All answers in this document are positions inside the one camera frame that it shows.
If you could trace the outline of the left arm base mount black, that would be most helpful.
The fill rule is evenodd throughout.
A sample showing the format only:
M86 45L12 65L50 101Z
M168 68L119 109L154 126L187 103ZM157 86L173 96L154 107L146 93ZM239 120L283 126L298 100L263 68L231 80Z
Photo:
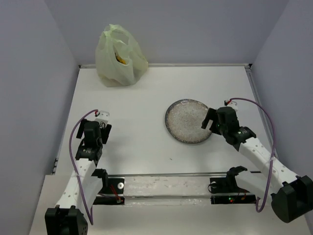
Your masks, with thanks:
M94 205L124 205L125 178L109 178L108 185L97 194Z

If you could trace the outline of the light green plastic bag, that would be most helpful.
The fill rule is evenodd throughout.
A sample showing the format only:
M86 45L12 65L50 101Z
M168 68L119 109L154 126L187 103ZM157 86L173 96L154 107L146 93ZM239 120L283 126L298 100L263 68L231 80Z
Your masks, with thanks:
M148 65L138 42L122 26L110 24L101 33L95 50L95 66L105 86L134 85Z

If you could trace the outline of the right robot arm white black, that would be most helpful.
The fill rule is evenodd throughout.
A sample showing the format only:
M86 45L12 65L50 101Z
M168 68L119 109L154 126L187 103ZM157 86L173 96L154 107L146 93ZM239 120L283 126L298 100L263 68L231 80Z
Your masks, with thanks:
M299 176L274 157L252 130L240 126L233 107L210 108L201 127L209 127L213 134L223 136L266 177L262 180L243 166L232 167L225 177L210 180L208 190L212 194L248 191L257 201L269 202L276 216L285 223L312 211L312 179Z

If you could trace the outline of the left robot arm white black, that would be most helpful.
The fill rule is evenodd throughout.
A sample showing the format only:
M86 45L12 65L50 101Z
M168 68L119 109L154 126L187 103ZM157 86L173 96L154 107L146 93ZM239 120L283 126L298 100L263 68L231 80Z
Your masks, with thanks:
M112 126L108 116L94 121L83 119L76 137L81 140L75 156L74 170L55 207L45 212L49 235L85 235L93 223L92 205L98 193L108 189L108 174L97 168Z

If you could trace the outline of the yellow fake banana bunch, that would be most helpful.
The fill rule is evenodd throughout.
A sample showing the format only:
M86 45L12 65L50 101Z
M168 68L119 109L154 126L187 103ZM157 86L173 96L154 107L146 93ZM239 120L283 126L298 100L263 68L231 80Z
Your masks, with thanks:
M123 64L123 65L126 65L126 64L127 64L127 62L126 62L124 59L122 59L118 54L115 54L115 58L116 58L116 60L117 60L119 63L121 63L121 64Z

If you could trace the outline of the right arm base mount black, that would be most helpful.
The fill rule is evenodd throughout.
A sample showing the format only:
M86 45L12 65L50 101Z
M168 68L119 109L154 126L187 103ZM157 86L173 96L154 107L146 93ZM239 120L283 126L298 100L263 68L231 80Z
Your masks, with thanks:
M225 177L210 178L210 184L207 189L211 194L210 200L212 205L256 203L256 196L254 194L236 186L229 185Z

